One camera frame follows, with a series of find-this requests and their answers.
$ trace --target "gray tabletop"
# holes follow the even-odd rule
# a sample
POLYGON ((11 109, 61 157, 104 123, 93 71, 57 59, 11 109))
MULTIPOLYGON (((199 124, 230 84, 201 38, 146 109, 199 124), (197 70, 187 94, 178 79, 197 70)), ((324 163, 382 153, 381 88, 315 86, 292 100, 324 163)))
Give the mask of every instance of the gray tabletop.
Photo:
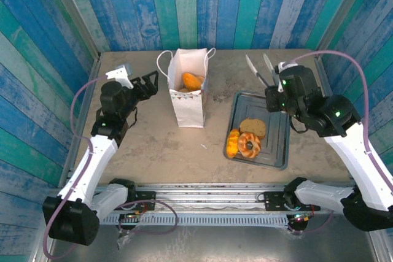
MULTIPOLYGON (((289 164, 283 171, 251 166, 227 160, 223 155, 225 136, 234 94, 239 90, 263 93, 263 87, 251 73, 247 53, 261 74, 271 81, 263 62, 267 53, 273 64, 289 61, 306 50, 218 50, 209 60, 209 96, 203 129, 178 128, 169 97, 166 78, 160 75, 159 92, 138 104, 138 122, 126 134, 119 150, 104 171, 100 183, 114 177, 137 183, 200 182, 288 182, 297 176, 314 181, 348 181, 348 173, 337 154, 316 133, 297 134, 291 130, 289 164)), ((101 57, 99 75, 129 62, 133 77, 156 70, 160 52, 107 52, 101 57)), ((162 65, 169 57, 163 56, 162 65)), ((313 58, 302 61, 310 67, 320 84, 313 58)), ((97 83, 88 113, 84 135, 90 136, 95 112, 100 108, 97 83)), ((77 163, 86 145, 78 152, 77 163)))

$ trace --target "blue wooden wall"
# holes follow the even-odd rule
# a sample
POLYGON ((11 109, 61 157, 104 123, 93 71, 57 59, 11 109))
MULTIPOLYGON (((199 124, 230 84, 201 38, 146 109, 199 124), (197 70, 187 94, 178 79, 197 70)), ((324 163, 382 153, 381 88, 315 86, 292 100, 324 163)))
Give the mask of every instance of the blue wooden wall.
POLYGON ((0 261, 29 257, 92 64, 60 0, 0 0, 0 261))
POLYGON ((99 52, 317 48, 342 0, 74 0, 99 52))
MULTIPOLYGON (((393 172, 393 0, 356 0, 329 49, 350 54, 363 67, 370 92, 370 140, 393 172)), ((335 56, 322 60, 333 92, 348 97, 363 116, 356 68, 335 56)))

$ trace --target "paper bag handle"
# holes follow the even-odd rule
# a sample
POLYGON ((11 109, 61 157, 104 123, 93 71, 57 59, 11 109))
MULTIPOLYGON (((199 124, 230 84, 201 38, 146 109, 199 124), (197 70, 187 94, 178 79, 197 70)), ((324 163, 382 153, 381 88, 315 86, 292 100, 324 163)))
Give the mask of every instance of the paper bag handle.
POLYGON ((166 53, 166 52, 170 52, 170 53, 171 53, 171 61, 172 61, 172 59, 173 59, 173 53, 172 53, 172 51, 171 51, 171 50, 164 50, 163 52, 161 52, 161 53, 159 54, 159 56, 158 56, 158 58, 157 58, 157 67, 158 67, 158 69, 160 70, 160 72, 169 80, 168 75, 166 75, 166 74, 164 73, 164 71, 161 70, 160 65, 159 65, 159 63, 158 63, 158 62, 160 61, 160 57, 161 57, 164 53, 166 53))
POLYGON ((207 71, 207 69, 206 69, 206 60, 210 60, 215 54, 216 54, 216 49, 213 47, 213 48, 211 48, 211 49, 206 53, 206 55, 204 56, 203 64, 204 64, 204 74, 205 74, 205 75, 208 74, 208 71, 207 71))

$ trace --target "white paper bag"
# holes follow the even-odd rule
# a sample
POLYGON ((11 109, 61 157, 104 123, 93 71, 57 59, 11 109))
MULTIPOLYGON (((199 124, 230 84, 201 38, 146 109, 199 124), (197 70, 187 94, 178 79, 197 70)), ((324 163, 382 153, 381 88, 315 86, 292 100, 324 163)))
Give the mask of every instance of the white paper bag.
POLYGON ((169 95, 173 105, 179 127, 203 128, 206 100, 208 96, 208 66, 209 59, 216 53, 216 49, 178 49, 175 56, 170 50, 165 50, 157 58, 157 66, 168 79, 169 95), (159 65, 162 54, 170 52, 171 61, 166 75, 159 65), (191 73, 204 77, 201 90, 183 93, 183 74, 191 73))

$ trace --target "baking tray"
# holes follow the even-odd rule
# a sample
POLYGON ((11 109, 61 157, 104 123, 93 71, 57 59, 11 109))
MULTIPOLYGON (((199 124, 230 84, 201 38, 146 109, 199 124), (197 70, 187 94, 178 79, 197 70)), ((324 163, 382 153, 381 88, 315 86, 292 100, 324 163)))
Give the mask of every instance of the baking tray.
POLYGON ((228 132, 225 138, 224 155, 232 161, 239 161, 268 169, 283 170, 288 165, 289 117, 281 112, 269 113, 266 98, 257 93, 239 91, 235 94, 228 132), (261 140, 261 151, 254 158, 243 157, 240 152, 234 157, 227 156, 227 137, 229 132, 246 119, 259 119, 266 124, 266 136, 261 140))

